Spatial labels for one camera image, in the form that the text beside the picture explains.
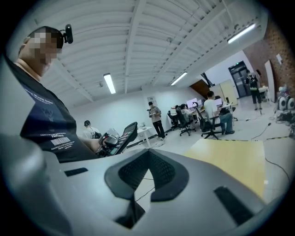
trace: ceiling light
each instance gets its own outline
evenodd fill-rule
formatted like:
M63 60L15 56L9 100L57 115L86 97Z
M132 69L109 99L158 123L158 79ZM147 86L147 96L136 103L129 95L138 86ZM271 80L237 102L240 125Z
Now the ceiling light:
M252 25L248 26L246 29L242 30L240 33L238 33L237 35L230 38L227 42L232 43L234 40L238 39L239 37L241 37L242 35L248 33L250 30L252 30L254 28L255 28L255 24L252 24Z
M181 80L185 75L187 74L187 72L184 72L180 77L178 77L178 79L176 81L174 81L171 86L173 86L174 84L176 84L179 80Z
M109 90L110 90L111 94L115 94L116 91L115 91L114 85L112 83L111 74L110 73L105 74L105 75L103 75L103 77L104 77L104 79L106 81L107 86L109 87Z

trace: office chair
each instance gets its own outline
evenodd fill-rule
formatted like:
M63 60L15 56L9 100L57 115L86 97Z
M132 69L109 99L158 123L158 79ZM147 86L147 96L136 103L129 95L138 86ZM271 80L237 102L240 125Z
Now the office chair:
M215 99L214 100L219 99L219 98L221 98L221 97L217 95L217 96L215 96ZM236 108L235 107L232 107L232 112L234 112L235 110L236 110Z
M168 116L171 119L171 124L172 124L172 130L175 130L178 127L178 122L177 122L177 117L176 116L172 116L171 112L168 111Z
M207 135L207 136L205 137L205 139L207 139L207 138L210 137L210 136L213 136L214 138L216 138L216 139L218 140L218 138L216 137L216 134L223 134L222 131L217 131L217 132L214 131L216 127L219 127L219 126L220 126L220 124L215 124L215 120L216 120L217 118L219 118L219 116L215 116L215 117L210 118L210 120L212 120L212 123L210 123L209 121L206 121L206 120L202 117L202 115L201 115L201 113L199 112L199 110L198 110L197 107L198 107L198 104L196 103L196 106L194 106L194 108L197 110L197 112L198 112L198 114L199 114L199 117L200 117L200 123L199 123L200 130L201 130L202 132L207 132L207 131L209 131L209 132L207 132L207 133L202 133L201 136L203 137L204 135Z
M189 122L187 122L183 114L181 113L180 109L177 109L176 113L177 113L176 115L177 119L179 120L179 123L180 123L180 128L182 129L179 136L181 136L185 132L187 132L190 136L190 131L195 131L195 132L197 131L195 128L194 129L189 128L189 124L192 123L193 121L190 120Z

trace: sneakers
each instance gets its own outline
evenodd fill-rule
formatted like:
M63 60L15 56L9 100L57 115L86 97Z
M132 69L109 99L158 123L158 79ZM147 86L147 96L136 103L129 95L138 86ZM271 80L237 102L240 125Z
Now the sneakers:
M225 132L225 134L226 135L232 135L232 134L234 134L235 133L235 131L233 130L233 131L231 131L231 132Z

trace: glass door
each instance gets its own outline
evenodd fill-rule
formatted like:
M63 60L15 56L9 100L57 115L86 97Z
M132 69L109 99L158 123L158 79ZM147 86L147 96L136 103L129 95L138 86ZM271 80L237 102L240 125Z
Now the glass door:
M247 67L243 61L229 68L240 98L251 95L250 88L246 84L246 69Z

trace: white floor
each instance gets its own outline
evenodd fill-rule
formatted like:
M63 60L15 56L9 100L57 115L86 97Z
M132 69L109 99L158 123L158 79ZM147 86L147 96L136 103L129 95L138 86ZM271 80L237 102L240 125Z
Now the white floor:
M219 139L232 139L232 140L251 140L251 138L258 136L266 128L268 123L271 125L266 131L255 138L254 140L265 141L268 138L282 137L289 135L289 127L284 124L277 124L274 120L269 118L274 114L274 104L268 105L262 103L262 115L259 111L254 111L251 97L239 99L239 105L236 107L234 116L239 119L235 121L233 129L235 133L233 135L218 135ZM180 131L175 130L168 132L167 140L165 144L160 147L155 147L157 141L155 138L151 140L151 145L156 149L165 150L177 154L183 154L199 139L201 139L201 131L191 132L191 136L183 134L179 136ZM146 144L136 145L128 148L128 151L135 149L146 148ZM265 157L281 167L283 167L288 173L290 179L293 179L294 167L295 167L295 140L291 138L273 139L264 142ZM288 189L288 179L286 174L278 166L265 162L265 191L263 199L266 203L269 203L274 198L280 196ZM154 187L153 176L150 171L147 172L139 187L135 192L135 199L138 200L140 197L145 195ZM154 191L150 191L144 197L142 197L138 203L147 211L150 206L150 196Z

